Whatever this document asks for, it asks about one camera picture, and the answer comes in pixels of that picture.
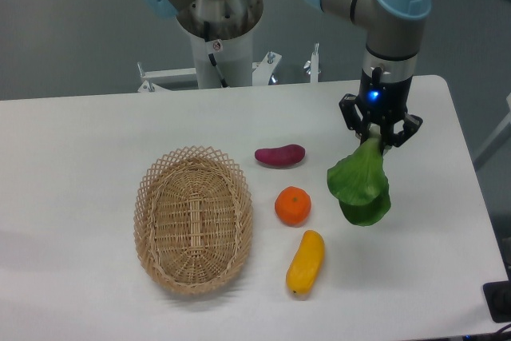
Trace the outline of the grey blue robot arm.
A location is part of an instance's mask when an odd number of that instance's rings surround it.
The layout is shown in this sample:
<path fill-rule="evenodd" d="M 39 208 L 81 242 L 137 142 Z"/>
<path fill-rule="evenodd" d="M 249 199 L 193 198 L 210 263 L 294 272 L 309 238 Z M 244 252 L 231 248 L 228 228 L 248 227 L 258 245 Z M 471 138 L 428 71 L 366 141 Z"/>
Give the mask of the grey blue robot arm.
<path fill-rule="evenodd" d="M 263 0 L 144 0 L 174 18 L 192 43 L 202 89 L 253 85 L 252 34 Z M 406 102 L 431 10 L 431 0 L 304 0 L 366 31 L 359 92 L 340 103 L 347 128 L 361 141 L 379 136 L 382 150 L 399 147 L 421 127 Z"/>

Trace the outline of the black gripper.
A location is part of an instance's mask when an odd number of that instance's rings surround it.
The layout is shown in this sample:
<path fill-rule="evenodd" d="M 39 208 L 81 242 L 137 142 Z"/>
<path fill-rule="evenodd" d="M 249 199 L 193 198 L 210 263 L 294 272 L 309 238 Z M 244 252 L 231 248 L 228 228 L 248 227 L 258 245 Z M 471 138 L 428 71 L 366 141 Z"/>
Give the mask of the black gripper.
<path fill-rule="evenodd" d="M 372 123 L 382 125 L 382 155 L 401 147 L 423 123 L 421 117 L 407 113 L 411 82 L 412 77 L 390 83 L 380 78 L 374 85 L 372 76 L 362 71 L 358 95 L 347 93 L 339 102 L 347 128 L 364 142 L 370 137 Z M 395 133 L 394 124 L 399 121 L 403 122 L 402 130 Z"/>

